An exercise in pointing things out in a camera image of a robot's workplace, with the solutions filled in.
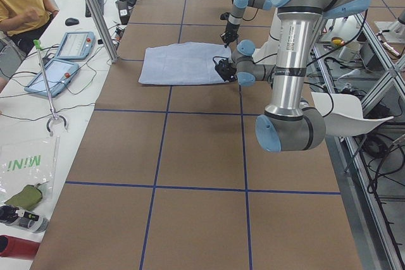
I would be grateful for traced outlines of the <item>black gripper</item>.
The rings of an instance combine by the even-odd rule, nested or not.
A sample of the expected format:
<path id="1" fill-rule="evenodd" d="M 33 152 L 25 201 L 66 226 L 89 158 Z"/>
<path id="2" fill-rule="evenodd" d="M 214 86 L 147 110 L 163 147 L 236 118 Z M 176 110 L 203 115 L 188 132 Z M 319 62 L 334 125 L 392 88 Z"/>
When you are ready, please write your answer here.
<path id="1" fill-rule="evenodd" d="M 238 37 L 239 25 L 227 25 L 225 32 L 220 35 L 225 48 L 230 44 L 230 39 L 236 39 Z"/>
<path id="2" fill-rule="evenodd" d="M 237 69 L 228 61 L 219 61 L 218 63 L 216 63 L 215 71 L 217 72 L 217 74 L 219 74 L 224 82 L 236 81 Z"/>

